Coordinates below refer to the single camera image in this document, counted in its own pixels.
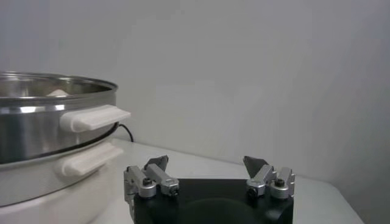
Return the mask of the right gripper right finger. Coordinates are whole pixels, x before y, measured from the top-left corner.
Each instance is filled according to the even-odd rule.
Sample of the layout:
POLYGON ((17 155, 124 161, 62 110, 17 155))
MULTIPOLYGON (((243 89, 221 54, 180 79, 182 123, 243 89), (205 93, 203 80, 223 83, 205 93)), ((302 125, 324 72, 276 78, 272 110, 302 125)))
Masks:
POLYGON ((246 181, 247 195, 250 198, 262 197, 266 191, 278 200, 294 196, 295 174, 292 169, 282 167, 278 172, 264 159, 251 156, 244 156, 243 163, 250 176, 246 181))

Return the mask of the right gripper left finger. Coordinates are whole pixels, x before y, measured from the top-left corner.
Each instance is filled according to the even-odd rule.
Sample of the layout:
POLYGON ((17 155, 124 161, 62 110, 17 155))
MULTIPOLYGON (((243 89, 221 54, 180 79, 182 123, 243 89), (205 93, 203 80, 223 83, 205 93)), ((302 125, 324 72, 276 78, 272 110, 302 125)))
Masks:
POLYGON ((152 198, 160 193, 176 197, 179 194, 179 180, 169 176, 165 170, 169 158, 167 155, 151 158, 141 169, 138 166, 128 166, 124 171, 124 199, 131 201, 135 196, 152 198))

